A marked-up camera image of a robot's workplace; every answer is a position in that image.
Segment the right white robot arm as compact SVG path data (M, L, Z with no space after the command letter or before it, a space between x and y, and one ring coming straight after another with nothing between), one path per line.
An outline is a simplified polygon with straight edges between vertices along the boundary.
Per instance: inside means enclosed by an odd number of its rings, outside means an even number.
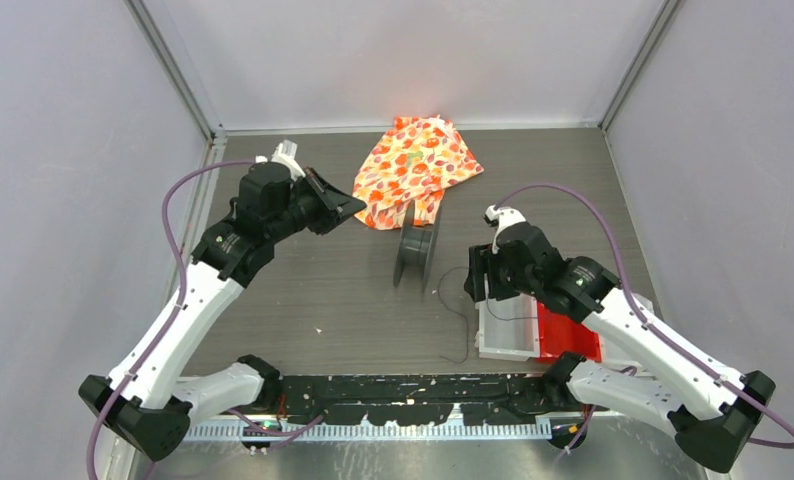
M544 397L557 410L607 407L671 436L703 467L729 472L776 389L761 371L742 373L703 352L627 298L619 278L584 256L563 258L527 221L501 227L468 250L464 289L476 302L527 295L610 340L651 379L617 373L564 352L548 370Z

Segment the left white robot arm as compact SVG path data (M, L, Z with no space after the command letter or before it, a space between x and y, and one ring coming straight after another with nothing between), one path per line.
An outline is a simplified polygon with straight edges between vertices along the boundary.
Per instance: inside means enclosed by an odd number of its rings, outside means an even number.
M107 427L158 462L188 429L234 407L271 412L279 373L253 355L224 370L177 381L212 325L274 258L276 245L309 230L325 235L363 211L363 201L293 161L259 161L241 178L230 211L179 261L179 286L135 349L107 376L90 375L80 398Z

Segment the black cable spool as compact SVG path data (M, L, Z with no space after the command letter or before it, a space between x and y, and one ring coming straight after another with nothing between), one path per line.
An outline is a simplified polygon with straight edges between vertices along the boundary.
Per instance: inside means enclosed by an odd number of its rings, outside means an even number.
M411 200L406 205L405 215L400 228L392 283L394 287L398 287L406 267L418 266L421 268L422 274L421 289L424 290L431 276L441 222L436 220L430 225L417 226L415 224L415 213L416 202Z

